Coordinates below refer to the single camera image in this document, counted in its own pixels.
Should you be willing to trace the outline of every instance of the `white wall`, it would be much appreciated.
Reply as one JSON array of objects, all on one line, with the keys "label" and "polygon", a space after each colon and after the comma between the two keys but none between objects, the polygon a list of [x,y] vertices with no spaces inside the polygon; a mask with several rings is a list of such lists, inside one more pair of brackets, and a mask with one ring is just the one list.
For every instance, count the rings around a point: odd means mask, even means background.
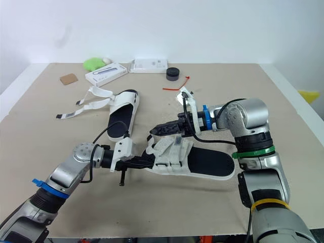
[{"label": "white wall", "polygon": [[[274,62],[296,88],[324,90],[322,0],[2,2],[5,59],[13,55],[19,67],[95,56]],[[14,69],[11,63],[4,67]],[[9,81],[1,75],[1,82]]]}]

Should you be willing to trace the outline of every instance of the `green sponge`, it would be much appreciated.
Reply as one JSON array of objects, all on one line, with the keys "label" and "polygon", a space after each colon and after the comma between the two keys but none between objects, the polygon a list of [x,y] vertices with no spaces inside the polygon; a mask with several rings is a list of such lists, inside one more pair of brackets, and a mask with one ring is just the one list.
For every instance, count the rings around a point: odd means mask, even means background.
[{"label": "green sponge", "polygon": [[83,67],[90,72],[97,70],[98,68],[101,68],[103,66],[106,66],[106,63],[104,63],[102,59],[98,57],[90,58],[83,63]]}]

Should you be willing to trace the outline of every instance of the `white box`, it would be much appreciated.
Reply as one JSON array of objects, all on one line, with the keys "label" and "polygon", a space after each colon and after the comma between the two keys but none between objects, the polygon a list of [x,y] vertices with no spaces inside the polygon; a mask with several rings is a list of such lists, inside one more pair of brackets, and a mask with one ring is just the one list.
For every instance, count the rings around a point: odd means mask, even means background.
[{"label": "white box", "polygon": [[131,63],[130,72],[134,73],[166,73],[167,59],[135,59]]},{"label": "white box", "polygon": [[114,79],[127,73],[127,69],[119,63],[113,62],[107,66],[101,67],[93,72],[86,74],[86,79],[94,86],[103,86]]}]

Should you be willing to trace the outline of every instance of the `blue connector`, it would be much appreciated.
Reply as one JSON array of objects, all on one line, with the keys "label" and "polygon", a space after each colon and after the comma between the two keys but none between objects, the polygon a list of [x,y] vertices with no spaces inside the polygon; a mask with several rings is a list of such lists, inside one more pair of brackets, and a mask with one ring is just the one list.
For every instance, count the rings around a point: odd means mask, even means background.
[{"label": "blue connector", "polygon": [[213,127],[212,127],[212,119],[211,119],[211,116],[209,114],[209,110],[208,110],[206,105],[203,105],[202,108],[203,108],[203,111],[205,113],[207,130],[212,130],[213,129]]},{"label": "blue connector", "polygon": [[54,189],[53,187],[50,187],[48,184],[46,184],[44,181],[40,181],[38,179],[33,179],[32,180],[33,183],[36,184],[37,187],[40,187],[46,191],[48,191],[49,193],[53,194],[53,195],[56,195],[58,197],[61,197],[61,198],[64,198],[64,199],[67,199],[69,198],[70,195],[68,194],[65,194],[65,193],[62,193],[56,189]]}]

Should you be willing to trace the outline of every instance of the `table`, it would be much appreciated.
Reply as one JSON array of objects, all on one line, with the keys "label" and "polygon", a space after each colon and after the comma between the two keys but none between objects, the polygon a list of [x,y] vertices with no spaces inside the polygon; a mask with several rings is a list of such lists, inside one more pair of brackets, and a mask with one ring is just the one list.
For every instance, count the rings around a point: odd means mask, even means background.
[{"label": "table", "polygon": [[[176,92],[189,75],[186,87],[194,92],[198,107],[222,104],[234,98],[257,97],[269,108],[271,135],[291,188],[291,208],[309,228],[323,228],[324,148],[296,110],[257,64],[174,64],[179,81],[164,74],[127,74],[104,85],[114,93],[135,89],[140,106],[132,138],[146,147],[148,131],[177,119],[182,111]],[[64,86],[59,77],[74,73],[79,81]],[[45,180],[75,145],[91,142],[106,126],[109,107],[66,119],[56,114],[76,110],[75,102],[91,85],[81,64],[50,64],[0,123],[0,190],[2,221],[35,193],[33,178]],[[206,132],[205,139],[233,140],[229,131]],[[100,144],[113,145],[106,136]],[[196,147],[231,154],[227,144]],[[236,174],[240,169],[236,161]],[[249,210],[240,202],[236,175],[228,181],[162,176],[145,170],[126,174],[94,170],[94,180],[81,184],[49,226],[50,237],[146,237],[245,233]]]}]

